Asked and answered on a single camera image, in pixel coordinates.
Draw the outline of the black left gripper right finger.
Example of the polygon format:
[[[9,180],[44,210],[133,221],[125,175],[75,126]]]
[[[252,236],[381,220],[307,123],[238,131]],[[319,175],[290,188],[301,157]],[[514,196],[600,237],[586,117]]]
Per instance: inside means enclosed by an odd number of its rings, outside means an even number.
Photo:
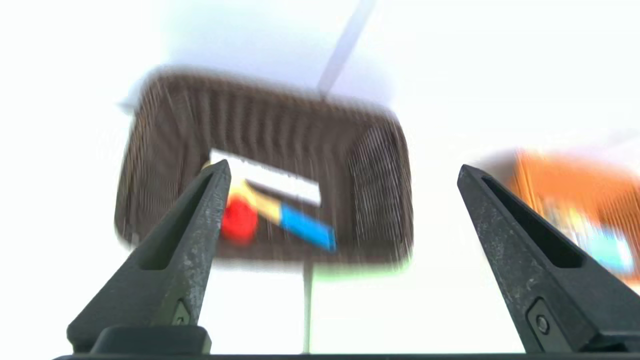
[[[637,353],[639,296],[486,172],[457,187],[527,353]]]

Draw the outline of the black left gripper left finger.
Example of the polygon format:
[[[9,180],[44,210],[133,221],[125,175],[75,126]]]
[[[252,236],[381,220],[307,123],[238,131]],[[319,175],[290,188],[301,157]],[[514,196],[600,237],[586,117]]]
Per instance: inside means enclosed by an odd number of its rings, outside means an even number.
[[[69,324],[74,354],[206,354],[199,326],[231,184],[205,167],[147,238]]]

